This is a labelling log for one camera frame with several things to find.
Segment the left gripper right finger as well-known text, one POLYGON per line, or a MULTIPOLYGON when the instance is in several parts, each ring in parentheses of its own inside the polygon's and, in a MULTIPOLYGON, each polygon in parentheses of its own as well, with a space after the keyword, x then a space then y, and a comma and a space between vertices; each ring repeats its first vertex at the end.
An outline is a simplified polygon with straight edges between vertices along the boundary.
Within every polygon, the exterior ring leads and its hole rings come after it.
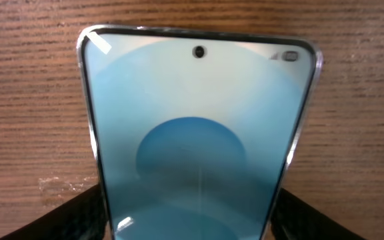
POLYGON ((278 194, 271 232, 276 240, 364 240, 285 189, 278 194))

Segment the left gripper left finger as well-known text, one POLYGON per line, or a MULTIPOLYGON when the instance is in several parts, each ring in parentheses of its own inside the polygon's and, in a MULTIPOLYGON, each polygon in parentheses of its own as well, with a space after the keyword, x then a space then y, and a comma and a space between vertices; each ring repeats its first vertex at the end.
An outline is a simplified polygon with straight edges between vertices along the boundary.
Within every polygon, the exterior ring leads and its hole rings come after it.
POLYGON ((99 184, 0 240, 102 240, 107 216, 99 184))

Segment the Galaxy S25 smartphone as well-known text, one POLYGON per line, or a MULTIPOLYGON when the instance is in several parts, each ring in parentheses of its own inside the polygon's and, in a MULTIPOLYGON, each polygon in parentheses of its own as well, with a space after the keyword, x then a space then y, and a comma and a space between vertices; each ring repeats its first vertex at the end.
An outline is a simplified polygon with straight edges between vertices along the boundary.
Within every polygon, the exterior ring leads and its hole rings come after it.
POLYGON ((315 44, 102 24, 76 51, 112 239, 265 236, 323 65, 315 44))

